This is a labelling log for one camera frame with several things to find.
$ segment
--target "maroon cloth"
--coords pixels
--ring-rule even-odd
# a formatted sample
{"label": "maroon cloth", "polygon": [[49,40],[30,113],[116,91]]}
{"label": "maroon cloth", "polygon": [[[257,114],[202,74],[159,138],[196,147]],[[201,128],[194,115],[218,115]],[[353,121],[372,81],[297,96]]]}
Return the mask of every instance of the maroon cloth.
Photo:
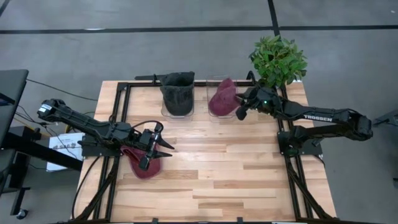
{"label": "maroon cloth", "polygon": [[217,92],[223,91],[223,90],[225,90],[226,88],[231,87],[231,86],[235,86],[234,81],[232,81],[232,79],[230,79],[230,78],[224,79],[224,80],[218,85],[218,87],[217,87]]}
{"label": "maroon cloth", "polygon": [[160,169],[162,167],[160,159],[152,159],[149,162],[148,170],[144,171],[138,167],[140,159],[143,156],[145,156],[144,151],[127,146],[122,146],[121,151],[123,152],[124,155],[128,156],[131,170],[134,172],[136,177],[140,179],[149,179],[151,177],[156,176],[160,172]]}
{"label": "maroon cloth", "polygon": [[239,106],[235,97],[236,87],[234,82],[227,78],[223,80],[217,88],[216,94],[209,102],[209,110],[217,116],[226,116]]}

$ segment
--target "wooden table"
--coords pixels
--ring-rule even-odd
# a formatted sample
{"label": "wooden table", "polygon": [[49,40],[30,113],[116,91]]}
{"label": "wooden table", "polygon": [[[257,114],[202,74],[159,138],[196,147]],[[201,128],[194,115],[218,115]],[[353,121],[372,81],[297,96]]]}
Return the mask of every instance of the wooden table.
{"label": "wooden table", "polygon": [[[95,119],[107,121],[112,113],[116,81],[103,82]],[[302,83],[287,87],[289,99],[307,105]],[[119,106],[122,111],[124,96]],[[163,122],[163,138],[175,150],[162,159],[163,171],[149,180],[132,173],[127,158],[119,165],[112,222],[245,221],[294,220],[292,200],[284,158],[279,154],[275,119],[248,111],[244,121],[214,123],[208,113],[206,88],[195,87],[195,112],[192,121],[168,122],[162,116],[159,87],[133,87],[127,122],[156,119]],[[312,121],[295,124],[313,126]],[[84,161],[80,181],[94,158]],[[98,188],[102,158],[96,163],[78,196],[75,212],[80,214]],[[323,164],[313,156],[302,156],[309,191],[327,213],[335,216]],[[302,195],[298,199],[305,216]],[[104,217],[105,193],[100,217]]]}

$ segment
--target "black cloth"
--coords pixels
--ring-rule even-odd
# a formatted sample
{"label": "black cloth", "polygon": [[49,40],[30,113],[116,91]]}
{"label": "black cloth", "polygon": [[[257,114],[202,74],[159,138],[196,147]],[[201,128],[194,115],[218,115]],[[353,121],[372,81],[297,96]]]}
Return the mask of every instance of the black cloth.
{"label": "black cloth", "polygon": [[163,101],[170,114],[185,116],[191,112],[194,81],[194,72],[170,73],[160,80]]}

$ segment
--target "black cable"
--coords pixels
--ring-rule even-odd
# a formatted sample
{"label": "black cable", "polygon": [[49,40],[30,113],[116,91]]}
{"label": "black cable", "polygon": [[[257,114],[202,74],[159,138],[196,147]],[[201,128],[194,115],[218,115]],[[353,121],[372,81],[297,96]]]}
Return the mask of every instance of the black cable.
{"label": "black cable", "polygon": [[98,100],[91,99],[91,98],[87,98],[87,97],[84,97],[84,96],[75,95],[75,94],[73,94],[73,93],[69,93],[69,92],[67,92],[67,91],[60,90],[60,89],[58,89],[58,88],[52,87],[52,86],[50,86],[50,85],[47,85],[47,84],[44,84],[44,83],[41,83],[41,82],[38,82],[38,81],[30,80],[30,79],[28,79],[28,78],[27,78],[26,80],[28,80],[28,81],[30,81],[30,82],[33,82],[33,83],[37,83],[37,84],[39,84],[39,85],[47,86],[47,87],[49,87],[49,88],[51,88],[51,89],[58,90],[58,91],[61,91],[61,92],[63,92],[63,93],[66,93],[66,94],[69,94],[69,95],[71,95],[71,96],[75,96],[75,97],[78,97],[78,98],[81,98],[81,99],[84,99],[84,100],[98,101]]}
{"label": "black cable", "polygon": [[47,133],[50,134],[51,137],[54,137],[54,135],[52,135],[52,134],[50,133],[50,131],[47,130],[47,127],[44,127],[44,129],[47,131]]}
{"label": "black cable", "polygon": [[61,141],[61,139],[60,139],[60,137],[58,136],[58,134],[57,134],[54,130],[52,130],[51,128],[45,127],[45,130],[46,130],[48,133],[49,133],[49,131],[48,131],[47,128],[48,128],[49,130],[51,130],[53,133],[55,133],[55,135],[56,135],[56,137],[58,138],[58,140],[60,141],[60,143],[64,146],[64,149],[66,149],[70,154],[72,154],[72,155],[74,156],[75,159],[78,159],[76,155],[74,155],[73,153],[71,153],[71,152],[69,151],[69,149],[67,148],[67,146]]}
{"label": "black cable", "polygon": [[46,169],[46,168],[38,168],[36,166],[33,166],[32,164],[29,164],[31,167],[35,168],[35,169],[42,169],[42,170],[46,170],[47,172],[51,172],[50,170]]}
{"label": "black cable", "polygon": [[81,180],[80,185],[79,185],[79,187],[77,188],[77,191],[76,191],[76,194],[75,194],[75,198],[73,199],[73,203],[72,203],[72,219],[75,219],[75,205],[76,205],[77,196],[78,196],[78,194],[79,194],[79,191],[80,191],[80,189],[81,189],[81,186],[83,185],[84,181],[86,180],[87,174],[90,172],[91,168],[93,168],[94,164],[97,162],[97,160],[98,160],[99,158],[100,158],[100,157],[98,156],[98,157],[93,161],[93,163],[90,165],[90,167],[87,169],[87,172],[86,172],[85,176],[83,177],[83,180]]}
{"label": "black cable", "polygon": [[30,118],[33,121],[33,118],[29,116],[29,114],[26,112],[25,108],[23,108],[21,105],[18,105],[18,107],[22,108],[22,110],[25,112],[26,116]]}
{"label": "black cable", "polygon": [[155,120],[143,121],[143,122],[140,122],[140,123],[138,123],[138,124],[135,124],[135,125],[132,126],[131,128],[136,128],[136,127],[138,127],[138,126],[140,126],[140,125],[143,125],[143,124],[146,124],[146,123],[157,123],[157,124],[160,125],[160,129],[159,129],[158,131],[155,131],[155,133],[160,133],[160,132],[162,132],[163,129],[164,129],[163,124],[160,123],[160,122],[158,122],[158,121],[155,121]]}

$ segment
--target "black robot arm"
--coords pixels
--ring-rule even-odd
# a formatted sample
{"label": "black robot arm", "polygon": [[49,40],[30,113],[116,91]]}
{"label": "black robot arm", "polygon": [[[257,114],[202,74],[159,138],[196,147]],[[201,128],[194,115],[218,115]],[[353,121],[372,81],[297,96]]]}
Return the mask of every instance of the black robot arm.
{"label": "black robot arm", "polygon": [[45,100],[39,108],[39,118],[48,122],[63,122],[73,128],[93,136],[99,144],[108,149],[119,150],[121,146],[134,147],[146,152],[141,158],[139,167],[147,170],[151,159],[169,157],[171,154],[155,150],[155,145],[174,149],[162,139],[160,133],[163,125],[158,121],[154,131],[145,129],[142,133],[124,122],[101,122],[87,115],[81,114],[69,108],[62,100]]}
{"label": "black robot arm", "polygon": [[302,106],[279,96],[275,90],[264,87],[252,87],[243,94],[237,94],[241,99],[241,107],[236,110],[240,120],[246,117],[247,110],[257,110],[274,118],[287,121],[310,119],[334,123],[329,126],[304,128],[294,126],[290,130],[289,143],[293,147],[302,147],[308,139],[323,139],[346,137],[356,141],[365,141],[373,136],[371,121],[367,117],[351,109],[325,109]]}

